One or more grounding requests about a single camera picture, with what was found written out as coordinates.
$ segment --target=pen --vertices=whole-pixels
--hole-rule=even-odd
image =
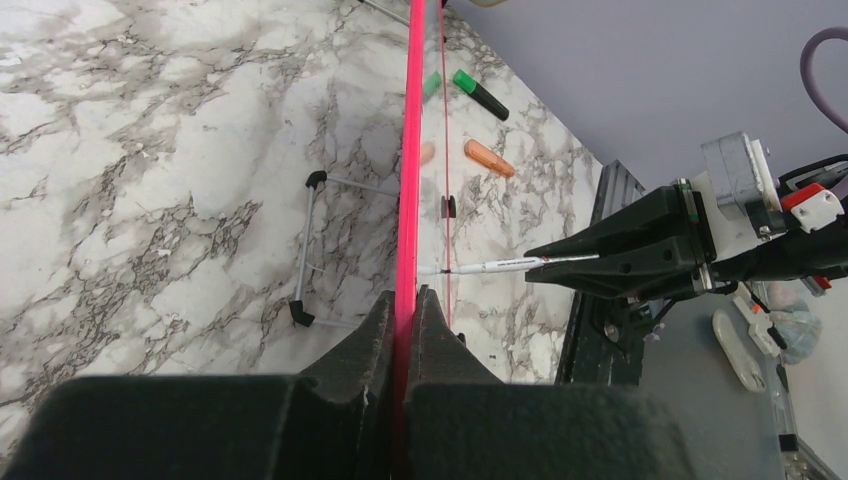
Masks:
[[[433,72],[427,77],[427,80],[424,80],[424,85],[421,86],[423,90],[423,101],[426,102],[436,93],[436,90],[442,86],[442,76],[439,75],[439,72]]]
[[[473,275],[477,273],[500,273],[500,272],[518,272],[531,270],[543,265],[561,262],[576,262],[579,260],[592,260],[599,258],[598,254],[591,255],[575,255],[573,257],[523,257],[514,258],[511,260],[495,260],[492,262],[472,263],[470,265],[460,265],[456,268],[439,270],[435,267],[418,267],[419,275],[433,275],[437,273],[453,273],[456,275]]]

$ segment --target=white pen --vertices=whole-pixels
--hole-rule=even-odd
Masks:
[[[531,270],[542,265],[560,262],[575,262],[579,260],[592,260],[598,258],[597,254],[592,255],[577,255],[574,257],[524,257],[514,258],[512,260],[495,260],[493,262],[473,263],[470,265],[460,265],[451,268],[450,270],[439,270],[435,267],[418,267],[419,275],[434,275],[437,273],[454,273],[457,275],[473,275],[477,273],[500,273],[500,272],[518,272]]]

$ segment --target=green marker cap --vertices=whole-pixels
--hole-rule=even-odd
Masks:
[[[474,89],[477,88],[477,81],[461,69],[457,70],[456,74],[453,76],[453,83],[469,95],[471,95],[471,93],[474,92]]]
[[[433,72],[432,75],[427,77],[427,80],[424,80],[424,96],[429,97],[430,95],[436,93],[436,90],[442,85],[442,76],[439,75],[439,72]]]

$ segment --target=metal stand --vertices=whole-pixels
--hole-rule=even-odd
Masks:
[[[334,327],[356,328],[356,325],[349,325],[343,322],[334,322],[332,320],[318,320],[315,318],[315,315],[307,313],[303,309],[303,277],[306,273],[306,256],[309,253],[309,239],[312,234],[312,211],[313,207],[315,206],[315,195],[318,189],[318,185],[321,182],[326,181],[333,181],[342,185],[361,188],[362,190],[368,190],[371,192],[376,192],[391,197],[399,197],[400,194],[398,192],[384,190],[382,188],[372,187],[371,185],[365,185],[364,183],[353,182],[344,178],[329,175],[324,170],[316,170],[309,174],[309,178],[306,179],[306,189],[309,191],[309,199],[306,202],[306,226],[303,229],[303,243],[300,246],[300,267],[298,268],[297,272],[297,288],[295,289],[294,300],[289,303],[289,311],[291,311],[292,320],[294,320],[295,323],[299,323],[305,327],[308,327],[313,323],[317,323],[320,325],[330,325]]]
[[[383,15],[386,15],[387,17],[392,18],[392,19],[394,19],[395,21],[397,21],[397,22],[399,22],[399,23],[402,23],[402,24],[406,25],[407,27],[409,26],[409,20],[407,20],[407,19],[405,19],[405,18],[401,17],[400,15],[398,15],[398,14],[396,14],[395,12],[393,12],[393,11],[389,10],[388,8],[386,8],[386,7],[382,6],[382,5],[376,4],[376,3],[374,3],[374,2],[372,2],[372,1],[370,1],[370,0],[359,0],[359,1],[360,1],[361,3],[364,3],[365,5],[368,5],[369,7],[373,8],[374,10],[377,10],[378,12],[382,13]]]

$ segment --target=green highlighter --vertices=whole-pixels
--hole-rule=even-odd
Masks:
[[[424,90],[424,101],[426,102],[430,97],[436,93],[439,87],[442,86],[442,76],[439,75],[439,72],[433,72],[432,75],[427,77],[427,80],[424,81],[423,90]]]
[[[469,97],[482,105],[483,108],[492,112],[492,115],[503,121],[509,118],[509,110],[467,73],[457,70],[456,75],[453,76],[453,83],[467,93]]]

